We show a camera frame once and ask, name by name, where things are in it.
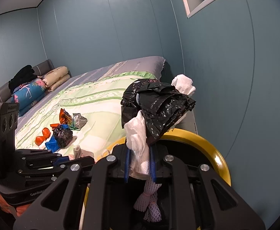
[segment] green bedspread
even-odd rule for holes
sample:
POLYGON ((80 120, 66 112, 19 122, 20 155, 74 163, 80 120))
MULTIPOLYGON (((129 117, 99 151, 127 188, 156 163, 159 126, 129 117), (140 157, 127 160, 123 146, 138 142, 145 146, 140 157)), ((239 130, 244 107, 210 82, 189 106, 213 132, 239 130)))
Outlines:
POLYGON ((70 115, 81 113, 88 122, 80 131, 73 131, 72 142, 58 152, 72 154, 73 147, 79 144, 81 149, 93 152, 97 161, 108 145, 125 136, 121 127, 120 102, 126 88, 139 78, 155 76, 148 72, 126 72, 62 90, 36 111, 17 133, 16 148, 45 148, 45 142, 38 147, 35 138, 42 136, 44 127, 51 129, 50 124, 59 123, 59 112, 64 108, 70 115))

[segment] metal screw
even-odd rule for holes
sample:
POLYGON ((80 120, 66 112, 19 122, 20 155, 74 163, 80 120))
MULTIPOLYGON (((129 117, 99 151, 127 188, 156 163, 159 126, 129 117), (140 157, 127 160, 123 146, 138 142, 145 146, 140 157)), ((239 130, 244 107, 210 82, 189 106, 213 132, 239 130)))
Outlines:
POLYGON ((208 171, 208 170, 209 170, 209 166, 208 166, 207 164, 202 164, 202 165, 200 166, 200 168, 201 168, 201 170, 203 170, 203 171, 208 171))
POLYGON ((165 159, 166 161, 168 161, 168 162, 171 162, 171 161, 174 160, 174 156, 172 156, 172 155, 166 155, 166 156, 164 157, 164 159, 165 159))
POLYGON ((73 164, 72 166, 71 166, 71 170, 72 171, 77 171, 77 170, 79 170, 80 169, 80 166, 79 166, 79 164, 73 164))
POLYGON ((115 157, 114 155, 109 155, 109 156, 106 157, 106 160, 107 160, 108 162, 113 162, 113 161, 116 160, 116 157, 115 157))

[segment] black garbage bag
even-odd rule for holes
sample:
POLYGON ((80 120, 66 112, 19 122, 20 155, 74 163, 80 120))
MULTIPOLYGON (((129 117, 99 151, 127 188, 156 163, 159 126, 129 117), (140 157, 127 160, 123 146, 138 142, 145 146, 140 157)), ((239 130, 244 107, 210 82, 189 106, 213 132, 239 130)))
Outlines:
POLYGON ((128 90, 128 88, 134 87, 132 85, 124 92, 124 102, 127 98, 130 102, 122 103, 123 100, 121 101, 122 126, 131 118, 135 117, 139 110, 142 110, 146 124, 146 142, 148 145, 152 145, 188 110, 192 111, 195 106, 195 101, 188 95, 180 93, 173 85, 168 83, 140 83, 142 85, 133 90, 133 93, 128 90))
POLYGON ((136 102, 136 95, 138 90, 144 85, 149 83, 158 82, 156 79, 138 79, 131 83, 123 94, 121 101, 121 114, 122 114, 122 128, 132 118, 136 117, 141 107, 136 102))
POLYGON ((65 128, 59 124, 54 130, 53 135, 60 148, 66 147, 73 139, 73 132, 70 128, 65 128))

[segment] bed headboard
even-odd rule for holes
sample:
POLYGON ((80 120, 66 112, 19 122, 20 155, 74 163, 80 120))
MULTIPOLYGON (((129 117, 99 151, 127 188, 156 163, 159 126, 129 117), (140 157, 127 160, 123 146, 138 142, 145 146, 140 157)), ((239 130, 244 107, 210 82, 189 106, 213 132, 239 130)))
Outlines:
MULTIPOLYGON (((38 76, 42 76, 46 73, 48 73, 50 70, 54 69, 54 65, 50 60, 46 60, 34 67, 32 67, 34 70, 34 74, 38 76)), ((8 99, 11 98, 10 89, 8 87, 8 82, 4 84, 2 87, 0 87, 0 103, 6 102, 8 99)))

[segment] white towel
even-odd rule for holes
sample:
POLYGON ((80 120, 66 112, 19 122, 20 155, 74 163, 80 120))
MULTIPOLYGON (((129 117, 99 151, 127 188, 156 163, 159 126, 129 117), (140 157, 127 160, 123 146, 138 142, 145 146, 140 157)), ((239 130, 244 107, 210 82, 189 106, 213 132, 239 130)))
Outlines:
MULTIPOLYGON (((192 85, 192 79, 188 78, 183 74, 177 75, 173 80, 171 85, 175 86, 175 88, 182 94, 186 94, 188 96, 192 96, 196 90, 195 86, 192 85)), ((187 113, 185 113, 177 122, 171 127, 175 128, 177 124, 179 124, 185 117, 187 113)))

